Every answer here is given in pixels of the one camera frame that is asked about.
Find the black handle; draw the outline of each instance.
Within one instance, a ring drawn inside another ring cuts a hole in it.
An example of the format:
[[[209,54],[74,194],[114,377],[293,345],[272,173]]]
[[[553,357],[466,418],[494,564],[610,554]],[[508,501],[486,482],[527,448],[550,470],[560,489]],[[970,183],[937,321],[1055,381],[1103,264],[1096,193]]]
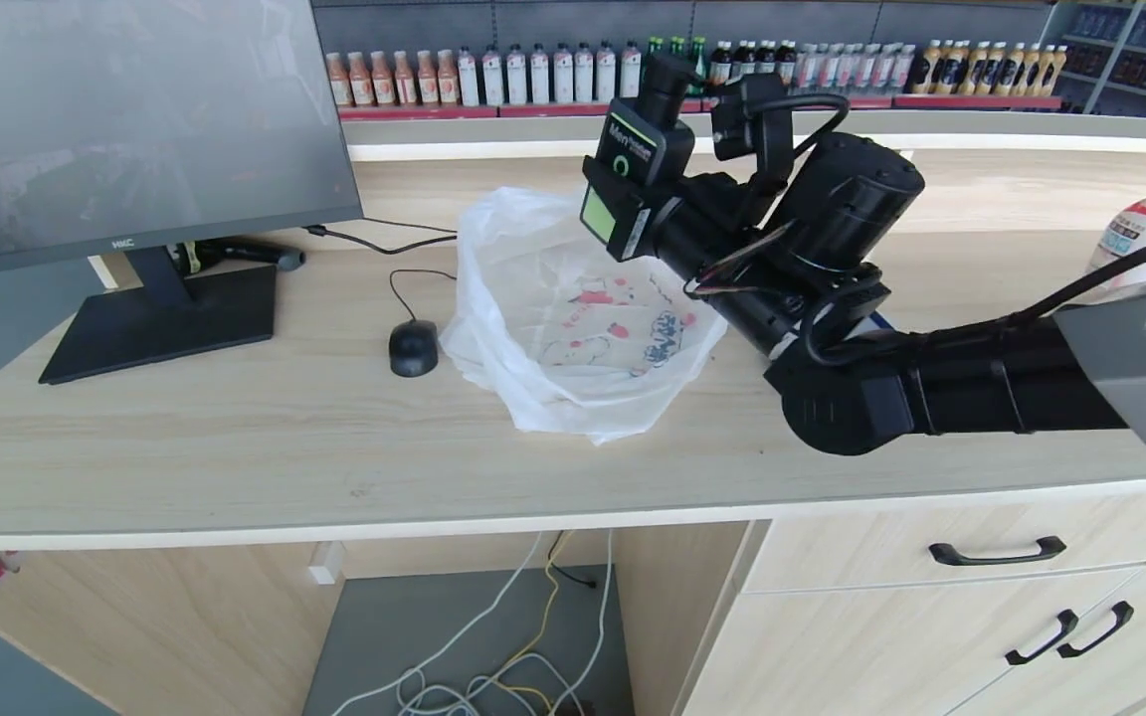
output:
[[[1065,608],[1063,612],[1055,614],[1055,620],[1059,620],[1059,635],[1052,637],[1051,640],[1047,640],[1047,643],[1042,644],[1036,652],[1033,652],[1028,656],[1021,655],[1021,653],[1017,652],[1014,648],[1011,650],[1011,652],[1006,652],[1006,663],[1010,663],[1011,667],[1019,667],[1021,663],[1028,663],[1037,656],[1042,656],[1043,653],[1049,652],[1055,644],[1062,643],[1065,637],[1073,634],[1074,629],[1077,629],[1077,615],[1073,613],[1073,608]]]
[[[1062,538],[1057,538],[1057,536],[1045,536],[1045,538],[1039,538],[1037,541],[1037,546],[1042,548],[1042,552],[1036,554],[1022,554],[1020,557],[990,557],[990,558],[978,558],[967,557],[964,553],[958,552],[958,548],[947,543],[947,541],[937,541],[936,544],[928,546],[931,550],[931,556],[936,558],[941,565],[949,565],[950,567],[987,567],[991,565],[1022,565],[1025,561],[1044,561],[1044,559],[1051,559],[1063,553],[1065,549],[1068,549],[1068,544],[1063,543]]]
[[[1055,652],[1059,652],[1060,658],[1063,659],[1076,659],[1082,656],[1083,653],[1089,653],[1091,648],[1096,648],[1100,644],[1104,644],[1106,638],[1117,634],[1122,627],[1127,625],[1129,617],[1135,615],[1135,608],[1129,605],[1128,601],[1118,601],[1113,606],[1113,616],[1115,616],[1116,622],[1113,623],[1113,629],[1108,629],[1105,634],[1100,635],[1099,638],[1092,640],[1092,643],[1086,644],[1085,648],[1074,647],[1072,644],[1063,644]]]

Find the green bottle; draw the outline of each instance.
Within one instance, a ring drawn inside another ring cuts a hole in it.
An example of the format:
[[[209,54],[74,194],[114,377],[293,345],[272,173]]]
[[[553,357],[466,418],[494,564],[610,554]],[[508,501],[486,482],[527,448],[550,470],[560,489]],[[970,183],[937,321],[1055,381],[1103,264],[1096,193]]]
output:
[[[688,96],[700,96],[705,93],[705,37],[692,38],[692,54],[688,58],[697,65],[697,77],[701,78],[688,87]]]

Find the desk surface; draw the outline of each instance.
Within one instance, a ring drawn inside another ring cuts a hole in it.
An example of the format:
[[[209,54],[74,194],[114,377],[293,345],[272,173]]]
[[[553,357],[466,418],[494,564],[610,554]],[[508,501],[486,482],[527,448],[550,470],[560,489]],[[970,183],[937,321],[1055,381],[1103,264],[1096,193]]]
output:
[[[900,235],[884,313],[926,330],[995,316],[1077,276],[1096,231]],[[1000,250],[992,246],[1000,243]],[[653,430],[594,448],[515,430],[454,364],[388,371],[395,267],[452,249],[319,252],[278,284],[276,338],[37,385],[64,326],[0,372],[0,548],[99,549],[732,520],[774,504],[1146,477],[1124,431],[911,435],[864,457],[799,442],[735,331]],[[406,276],[445,326],[454,285]]]

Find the plastic bag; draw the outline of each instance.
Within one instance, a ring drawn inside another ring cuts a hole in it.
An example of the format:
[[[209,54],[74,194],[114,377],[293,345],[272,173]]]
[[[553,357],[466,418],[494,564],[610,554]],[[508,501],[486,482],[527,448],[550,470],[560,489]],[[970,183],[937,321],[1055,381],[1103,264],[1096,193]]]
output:
[[[500,189],[465,210],[441,347],[519,430],[601,444],[653,426],[728,323],[665,263],[614,261],[579,208],[579,196]]]

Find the black mouse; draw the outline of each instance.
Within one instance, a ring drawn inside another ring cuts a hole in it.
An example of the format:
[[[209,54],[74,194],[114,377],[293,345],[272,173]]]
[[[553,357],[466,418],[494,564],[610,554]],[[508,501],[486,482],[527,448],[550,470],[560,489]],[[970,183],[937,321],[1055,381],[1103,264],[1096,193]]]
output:
[[[392,359],[392,372],[406,379],[426,376],[441,361],[435,345],[435,323],[431,321],[406,321],[392,329],[387,339],[387,355]]]

